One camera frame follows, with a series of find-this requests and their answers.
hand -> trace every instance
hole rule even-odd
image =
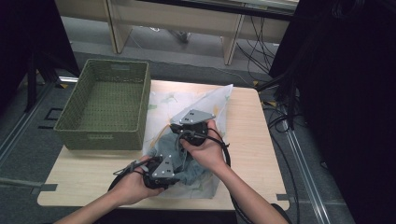
[[[144,161],[148,158],[148,156],[144,156],[140,161]],[[135,168],[135,170],[139,173],[143,173],[143,170],[140,167]],[[126,175],[111,191],[108,192],[114,197],[118,206],[138,203],[145,198],[157,196],[164,191],[164,189],[147,188],[142,175],[139,173],[132,172]]]
[[[207,122],[207,128],[209,132],[207,135],[216,138],[221,141],[219,136],[210,129],[215,130],[217,133],[219,132],[216,127],[216,122],[211,119]],[[222,154],[221,146],[210,140],[206,139],[200,146],[196,147],[191,145],[184,139],[180,139],[181,145],[186,148],[190,154],[204,167],[214,172],[218,169],[219,166],[222,166],[225,163],[224,157]]]

green plastic basket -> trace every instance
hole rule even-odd
[[[141,150],[149,64],[88,60],[54,130],[68,149]]]

wooden table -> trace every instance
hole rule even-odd
[[[151,81],[152,91],[210,91],[219,86],[168,81]],[[232,168],[270,203],[283,209],[289,201],[279,201],[285,186],[276,160],[259,96],[253,89],[233,88],[227,111],[227,135]],[[43,206],[84,206],[107,191],[113,172],[141,157],[141,151],[68,150],[63,147],[46,184],[55,191],[42,191]],[[161,210],[233,210],[228,190],[222,182],[213,199],[149,198],[127,207]]]

gray cloth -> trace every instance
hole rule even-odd
[[[200,175],[209,172],[179,144],[175,133],[170,132],[161,136],[155,146],[148,151],[150,157],[161,155],[171,156],[175,178],[185,185],[192,185]]]

metal bracket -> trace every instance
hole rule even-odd
[[[151,176],[154,178],[172,178],[174,175],[172,159],[171,156],[168,156],[163,159],[163,162],[161,162]]]
[[[204,120],[207,120],[207,119],[213,119],[215,117],[216,116],[214,114],[209,114],[209,113],[206,113],[203,111],[192,109],[189,111],[189,113],[187,113],[186,116],[184,116],[180,120],[180,123],[181,124],[195,124],[195,123],[199,123]]]

